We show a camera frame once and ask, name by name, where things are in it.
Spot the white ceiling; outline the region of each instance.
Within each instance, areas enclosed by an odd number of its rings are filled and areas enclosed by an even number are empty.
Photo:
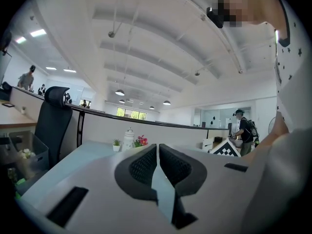
[[[110,102],[119,101],[115,90],[121,88],[123,99],[142,101],[159,110],[164,100],[195,86],[273,68],[273,28],[262,24],[220,30],[204,14],[213,0],[34,1],[15,19],[14,35],[28,40],[19,48],[41,67],[59,67],[58,75],[69,75],[62,69],[70,62],[77,75],[87,78]],[[75,6],[70,8],[65,2]],[[54,19],[43,12],[47,9],[55,12]],[[110,38],[108,33],[120,23],[116,36]],[[48,34],[29,35],[40,28]],[[83,47],[96,52],[95,56],[91,58]],[[88,58],[97,63],[87,62]]]

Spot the fluorescent light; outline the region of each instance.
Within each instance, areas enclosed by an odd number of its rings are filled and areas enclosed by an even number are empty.
[[[44,29],[40,29],[40,30],[34,31],[30,34],[32,37],[37,37],[37,36],[45,35],[46,32],[44,31]]]
[[[168,101],[168,100],[165,100],[163,104],[164,105],[171,105],[170,101]]]
[[[116,95],[119,95],[119,96],[124,96],[125,95],[125,92],[121,89],[118,89],[116,92],[115,92]]]
[[[76,71],[75,70],[71,70],[71,69],[63,69],[64,71],[66,71],[66,72],[72,72],[72,73],[76,73]]]
[[[17,40],[16,40],[16,42],[18,43],[18,44],[20,44],[20,43],[22,43],[22,42],[25,42],[26,41],[26,38],[25,37],[21,37],[21,38],[18,38]]]
[[[276,44],[278,43],[278,31],[275,30],[275,38],[276,38]]]

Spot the ceiling beam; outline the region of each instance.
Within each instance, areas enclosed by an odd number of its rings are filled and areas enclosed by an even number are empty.
[[[108,82],[111,82],[111,83],[114,83],[114,84],[118,84],[118,83],[116,83],[116,80],[118,80],[118,79],[115,78],[115,77],[111,77],[111,76],[107,77],[107,81]],[[159,91],[156,91],[156,90],[144,87],[144,86],[140,86],[140,85],[137,85],[137,84],[133,84],[133,83],[128,82],[128,81],[126,81],[124,84],[120,82],[119,86],[120,87],[126,86],[126,87],[130,87],[130,88],[138,89],[138,90],[141,90],[141,91],[144,91],[144,92],[148,92],[148,93],[151,93],[153,95],[157,95],[157,96],[164,97],[164,98],[170,98],[171,97],[169,94],[165,94],[165,93],[160,93],[159,94]]]
[[[114,50],[113,48],[113,44],[110,43],[110,42],[106,42],[106,41],[102,41],[102,43],[100,44],[100,48],[101,49],[107,49],[107,50]],[[115,51],[116,52],[119,52],[119,53],[122,53],[122,54],[126,54],[127,53],[127,46],[125,45],[122,45],[122,44],[115,44]],[[158,62],[158,58],[157,57],[154,57],[154,56],[151,56],[150,54],[147,54],[147,53],[144,53],[138,49],[135,49],[135,48],[131,48],[129,51],[128,51],[128,55],[130,56],[133,56],[135,58],[139,58],[141,60],[144,60],[144,61],[147,61],[147,62],[150,62],[156,66],[159,66],[181,78],[184,78],[185,77],[185,74],[183,74],[184,72],[182,70],[180,70],[179,68],[175,67],[175,66],[172,66],[171,64],[165,62],[165,61],[160,61]],[[197,84],[197,79],[194,78],[193,76],[189,76],[187,78],[185,78],[185,80],[187,80],[188,82],[196,85]]]
[[[95,9],[95,12],[93,14],[93,20],[94,21],[101,21],[101,20],[108,20],[108,21],[112,21],[114,20],[114,13],[111,11],[106,11],[106,10],[101,10],[101,9]],[[130,15],[126,15],[126,14],[121,14],[119,13],[119,15],[116,16],[116,21],[117,22],[122,22],[124,24],[132,24],[132,18]],[[201,65],[206,66],[207,63],[206,61],[201,58],[199,56],[199,54],[197,54],[193,49],[191,49],[190,47],[188,47],[187,45],[185,45],[183,42],[179,41],[180,38],[185,34],[183,33],[182,36],[175,38],[172,37],[169,33],[165,32],[163,29],[159,29],[157,27],[155,27],[155,25],[151,25],[148,22],[144,22],[142,19],[137,19],[135,22],[135,26],[146,30],[148,32],[151,32],[159,37],[162,37],[163,39],[165,39],[166,41],[171,42],[173,45],[177,46],[178,48],[180,48],[182,51],[184,51],[185,53],[187,53],[188,55],[190,55],[191,57],[193,57],[196,61],[198,61]]]
[[[121,66],[118,66],[118,65],[115,68],[115,66],[113,64],[105,63],[104,68],[112,70],[112,71],[115,71],[115,72],[118,72],[118,73],[121,73],[121,74],[125,73],[125,68],[121,67]],[[166,83],[166,82],[164,82],[162,80],[159,80],[157,78],[151,77],[148,74],[143,74],[143,73],[140,73],[140,72],[136,72],[136,71],[132,70],[131,68],[127,69],[126,75],[133,76],[133,77],[136,77],[136,78],[139,78],[139,79],[143,79],[145,81],[150,81],[152,83],[155,83],[155,84],[157,84],[159,86],[162,86],[164,88],[167,88],[167,89],[170,87],[171,90],[176,91],[178,93],[182,92],[182,88],[179,88],[179,87],[173,86],[171,84],[168,84],[168,83]]]

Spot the man with backpack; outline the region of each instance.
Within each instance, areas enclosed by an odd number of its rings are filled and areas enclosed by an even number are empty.
[[[244,156],[251,152],[254,136],[249,120],[244,117],[244,111],[241,109],[236,110],[236,118],[240,120],[239,130],[235,133],[235,138],[241,136],[243,144],[240,150],[240,155]]]

